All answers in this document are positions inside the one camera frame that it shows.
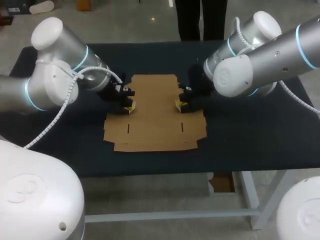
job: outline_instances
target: table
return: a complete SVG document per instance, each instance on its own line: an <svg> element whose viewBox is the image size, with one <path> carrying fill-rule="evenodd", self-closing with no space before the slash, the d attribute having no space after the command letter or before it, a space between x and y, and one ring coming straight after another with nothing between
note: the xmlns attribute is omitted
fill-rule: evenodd
<svg viewBox="0 0 320 240"><path fill-rule="evenodd" d="M188 83L187 69L202 64L221 41L141 44L89 44L111 69L134 74L176 74ZM11 76L30 76L37 52L26 47ZM306 103L311 101L300 80L285 81ZM57 125L33 150L56 157L80 177L207 173L240 171L249 209L219 211L151 212L87 216L89 222L253 216L261 229L290 188L296 169L319 168L320 121L317 115L290 98L278 85L264 98L226 98L212 94L203 105L207 138L198 149L184 152L114 152L103 141L107 104L93 92L80 91ZM0 114L0 134L24 146L52 120L57 111L32 115ZM250 171L278 170L264 200L259 203Z"/></svg>

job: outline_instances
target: blue led ring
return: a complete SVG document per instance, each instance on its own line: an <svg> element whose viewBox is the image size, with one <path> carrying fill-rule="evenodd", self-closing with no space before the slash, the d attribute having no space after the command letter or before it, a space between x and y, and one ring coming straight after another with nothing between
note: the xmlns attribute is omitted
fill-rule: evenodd
<svg viewBox="0 0 320 240"><path fill-rule="evenodd" d="M76 71L78 68L82 66L82 64L84 64L84 62L87 60L88 54L89 54L89 48L88 46L86 46L84 58L74 69L72 69L73 71Z"/></svg>
<svg viewBox="0 0 320 240"><path fill-rule="evenodd" d="M234 57L237 56L237 55L235 54L235 52L232 50L231 46L230 46L230 37L228 38L228 40L226 41L226 43L227 43L228 48L229 48L230 52L232 53L232 55L233 55Z"/></svg>
<svg viewBox="0 0 320 240"><path fill-rule="evenodd" d="M296 27L295 29L295 39L296 39L296 44L298 45L298 49L300 52L301 57L303 58L303 60L305 61L306 64L308 64L308 66L312 69L318 69L318 67L313 66L311 64L311 62L308 60L308 58L306 57L304 51L302 50L301 44L300 44L300 39L299 39L299 28L300 28L301 24L299 26Z"/></svg>
<svg viewBox="0 0 320 240"><path fill-rule="evenodd" d="M47 111L47 110L44 110L44 109L41 109L40 107L37 107L37 106L34 104L34 102L31 100L31 98L30 98L29 91L28 91L28 85L29 85L30 79L31 79L31 77L28 79L28 81L26 81L26 83L25 83L25 85L24 85L24 91L25 91L26 98L28 99L28 101L31 103L31 105L32 105L35 109L37 109L37 110L39 110L39 111L45 112L45 111Z"/></svg>

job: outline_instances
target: flat cardboard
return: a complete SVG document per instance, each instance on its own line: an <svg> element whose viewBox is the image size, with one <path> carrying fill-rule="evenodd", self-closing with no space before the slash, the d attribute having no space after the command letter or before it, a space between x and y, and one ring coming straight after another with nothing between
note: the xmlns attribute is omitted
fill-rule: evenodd
<svg viewBox="0 0 320 240"><path fill-rule="evenodd" d="M103 140L117 152L196 149L207 136L203 111L181 114L175 100L182 90L175 75L134 75L126 87L135 91L130 115L107 115Z"/></svg>

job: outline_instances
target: person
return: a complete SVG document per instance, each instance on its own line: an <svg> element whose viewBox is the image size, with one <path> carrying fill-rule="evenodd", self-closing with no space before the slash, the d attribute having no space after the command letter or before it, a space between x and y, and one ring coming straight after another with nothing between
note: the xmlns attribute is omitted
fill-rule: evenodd
<svg viewBox="0 0 320 240"><path fill-rule="evenodd" d="M223 40L228 0L202 0L203 40ZM200 41L200 0L175 0L181 41Z"/></svg>

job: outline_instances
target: gray floor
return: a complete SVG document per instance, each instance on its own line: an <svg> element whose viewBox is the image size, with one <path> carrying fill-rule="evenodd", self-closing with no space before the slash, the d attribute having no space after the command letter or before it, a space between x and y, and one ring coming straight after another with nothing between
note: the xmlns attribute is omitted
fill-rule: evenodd
<svg viewBox="0 0 320 240"><path fill-rule="evenodd" d="M144 43L178 41L176 12L168 0L96 0L94 11L76 11L75 0L61 0L60 8L39 15L16 16L12 26L0 29L0 73L9 74L21 49L30 45L35 26L43 19L62 19L86 43ZM264 10L286 31L320 13L312 0L229 0L226 36L235 16L247 19ZM320 72L301 76L314 105L320 108ZM274 171L254 172L261 197ZM320 175L319 169L301 170L299 179ZM86 213L125 213L169 210L207 210L244 207L237 184L235 196L209 197L205 174L175 174L82 179ZM269 226L251 231L245 217L159 220L87 224L87 240L184 239L184 240L277 240L275 217Z"/></svg>

